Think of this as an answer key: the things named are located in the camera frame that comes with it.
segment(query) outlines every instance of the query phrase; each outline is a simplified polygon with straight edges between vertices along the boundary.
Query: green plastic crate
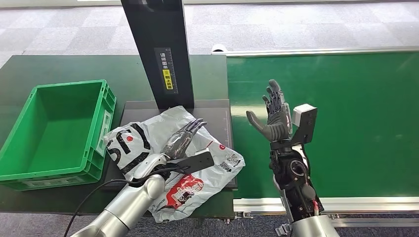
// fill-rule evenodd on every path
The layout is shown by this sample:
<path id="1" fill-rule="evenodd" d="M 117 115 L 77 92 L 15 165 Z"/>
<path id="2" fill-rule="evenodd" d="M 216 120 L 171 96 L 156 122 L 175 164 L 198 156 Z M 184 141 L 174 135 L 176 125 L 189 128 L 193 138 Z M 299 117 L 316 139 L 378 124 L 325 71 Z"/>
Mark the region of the green plastic crate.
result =
<path id="1" fill-rule="evenodd" d="M 105 80 L 36 86 L 0 151 L 0 185 L 23 191 L 99 181 L 115 103 Z"/>

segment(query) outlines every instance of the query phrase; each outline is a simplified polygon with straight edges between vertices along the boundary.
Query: robotic arm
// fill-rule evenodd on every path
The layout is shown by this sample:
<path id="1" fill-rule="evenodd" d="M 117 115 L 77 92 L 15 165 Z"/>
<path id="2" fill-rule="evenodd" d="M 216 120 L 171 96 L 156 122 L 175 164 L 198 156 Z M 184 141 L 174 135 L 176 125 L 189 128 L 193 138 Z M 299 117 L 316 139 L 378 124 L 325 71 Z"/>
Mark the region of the robotic arm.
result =
<path id="1" fill-rule="evenodd" d="M 197 119 L 169 138 L 160 154 L 148 156 L 134 177 L 102 213 L 73 237 L 120 237 L 135 227 L 150 205 L 165 189 L 170 172 L 191 174 L 214 165 L 207 149 L 187 157 L 185 152 L 197 131 L 207 124 Z"/>
<path id="2" fill-rule="evenodd" d="M 262 124 L 252 111 L 246 111 L 250 124 L 271 144 L 269 164 L 273 181 L 287 212 L 291 229 L 282 226 L 279 234 L 295 233 L 296 237 L 338 237 L 310 179 L 310 163 L 304 144 L 311 142 L 317 108 L 304 104 L 294 108 L 292 123 L 298 127 L 292 134 L 291 115 L 278 83 L 269 81 L 263 96 L 268 112 L 267 124 Z"/>

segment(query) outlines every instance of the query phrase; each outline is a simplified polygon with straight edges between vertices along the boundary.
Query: plastic bag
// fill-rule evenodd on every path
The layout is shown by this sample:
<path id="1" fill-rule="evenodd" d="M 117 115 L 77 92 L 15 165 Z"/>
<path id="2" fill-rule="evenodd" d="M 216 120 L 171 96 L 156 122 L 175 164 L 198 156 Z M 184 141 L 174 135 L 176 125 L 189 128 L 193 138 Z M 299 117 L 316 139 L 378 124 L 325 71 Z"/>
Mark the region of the plastic bag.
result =
<path id="1" fill-rule="evenodd" d="M 125 178 L 130 179 L 149 154 L 159 153 L 172 134 L 194 119 L 177 106 L 144 122 L 131 122 L 105 135 L 107 150 Z M 172 172 L 164 193 L 149 208 L 156 222 L 188 217 L 245 166 L 239 153 L 220 144 L 204 127 L 192 139 L 186 155 L 192 156 L 207 147 L 215 165 L 189 175 Z"/>

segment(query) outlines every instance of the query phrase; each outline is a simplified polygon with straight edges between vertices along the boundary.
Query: wire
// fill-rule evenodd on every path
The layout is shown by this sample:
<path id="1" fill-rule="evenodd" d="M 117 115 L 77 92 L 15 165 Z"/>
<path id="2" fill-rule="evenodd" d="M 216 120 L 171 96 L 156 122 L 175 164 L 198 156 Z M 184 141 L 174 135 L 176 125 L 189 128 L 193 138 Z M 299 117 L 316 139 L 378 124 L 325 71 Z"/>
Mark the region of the wire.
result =
<path id="1" fill-rule="evenodd" d="M 152 176 L 152 175 L 155 175 L 155 174 L 160 174 L 160 173 L 162 173 L 162 172 L 167 172 L 167 171 L 175 171 L 175 170 L 179 170 L 179 171 L 181 171 L 181 172 L 184 172 L 183 171 L 183 169 L 187 169 L 188 167 L 183 167 L 183 168 L 177 168 L 177 167 L 173 167 L 173 168 L 164 168 L 164 169 L 159 169 L 159 170 L 156 170 L 156 171 L 154 171 L 154 172 L 151 172 L 149 175 L 147 175 L 147 176 L 145 176 L 145 177 L 143 177 L 143 178 L 141 178 L 141 179 L 139 179 L 138 181 L 135 181 L 135 182 L 132 182 L 132 181 L 128 181 L 128 180 L 125 180 L 125 179 L 113 179 L 113 180 L 110 180 L 110 181 L 107 181 L 107 182 L 105 182 L 105 183 L 103 183 L 103 184 L 101 184 L 101 185 L 99 185 L 99 186 L 97 186 L 95 189 L 93 189 L 93 191 L 91 191 L 84 199 L 83 199 L 83 201 L 79 204 L 79 206 L 76 208 L 76 211 L 74 212 L 74 214 L 73 214 L 73 216 L 71 217 L 71 219 L 70 219 L 70 222 L 68 223 L 68 226 L 67 226 L 67 229 L 66 229 L 66 232 L 64 233 L 64 237 L 67 237 L 67 234 L 68 234 L 68 232 L 70 231 L 70 228 L 71 228 L 71 225 L 72 225 L 72 223 L 74 222 L 74 219 L 76 218 L 76 216 L 77 216 L 77 214 L 78 214 L 78 212 L 80 211 L 80 208 L 83 206 L 83 204 L 89 199 L 89 197 L 90 196 L 92 196 L 92 194 L 94 193 L 94 192 L 96 192 L 97 190 L 99 190 L 100 188 L 102 188 L 103 186 L 106 186 L 106 185 L 108 185 L 108 184 L 110 184 L 110 183 L 115 183 L 115 182 L 125 182 L 125 183 L 127 183 L 127 184 L 130 184 L 130 185 L 138 185 L 138 184 L 141 184 L 141 183 L 143 183 L 143 182 L 145 182 L 148 178 L 150 178 L 150 176 Z"/>
<path id="2" fill-rule="evenodd" d="M 318 216 L 319 215 L 319 205 L 318 205 L 316 200 L 313 200 L 313 205 L 314 205 L 314 215 Z"/>

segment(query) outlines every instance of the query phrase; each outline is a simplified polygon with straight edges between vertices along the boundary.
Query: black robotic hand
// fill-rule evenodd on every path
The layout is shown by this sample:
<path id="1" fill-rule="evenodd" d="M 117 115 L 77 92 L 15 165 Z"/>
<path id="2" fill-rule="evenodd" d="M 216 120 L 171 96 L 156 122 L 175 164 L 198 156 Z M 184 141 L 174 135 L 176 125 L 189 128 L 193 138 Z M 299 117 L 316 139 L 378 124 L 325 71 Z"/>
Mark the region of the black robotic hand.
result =
<path id="1" fill-rule="evenodd" d="M 202 118 L 190 121 L 168 139 L 161 153 L 168 156 L 170 160 L 184 158 L 193 136 L 206 124 L 207 122 L 204 122 Z"/>
<path id="2" fill-rule="evenodd" d="M 262 96 L 268 112 L 267 124 L 262 124 L 252 111 L 246 111 L 246 116 L 250 124 L 270 142 L 288 139 L 293 132 L 290 108 L 278 83 L 269 80 L 269 85 L 266 88 L 269 99 L 265 95 Z"/>

